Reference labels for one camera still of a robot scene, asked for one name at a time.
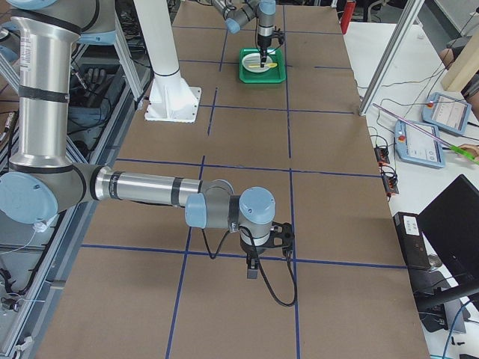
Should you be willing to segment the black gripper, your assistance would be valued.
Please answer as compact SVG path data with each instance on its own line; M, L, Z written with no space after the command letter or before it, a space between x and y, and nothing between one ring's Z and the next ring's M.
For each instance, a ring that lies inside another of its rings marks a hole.
M259 47L259 55L260 55L260 68L264 68L265 62L268 60L268 48L271 46L271 36L263 36L259 34L257 36L257 46Z
M257 279L259 271L259 256L267 249L273 247L273 240L268 239L264 243L253 245L250 238L241 237L240 246L247 254L246 256L246 277L250 280Z

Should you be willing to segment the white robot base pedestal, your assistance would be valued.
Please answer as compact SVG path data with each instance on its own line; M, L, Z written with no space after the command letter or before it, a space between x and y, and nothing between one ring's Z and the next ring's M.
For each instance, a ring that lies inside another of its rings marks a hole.
M137 0L134 4L154 74L144 118L194 123L201 89L190 87L181 75L167 2Z

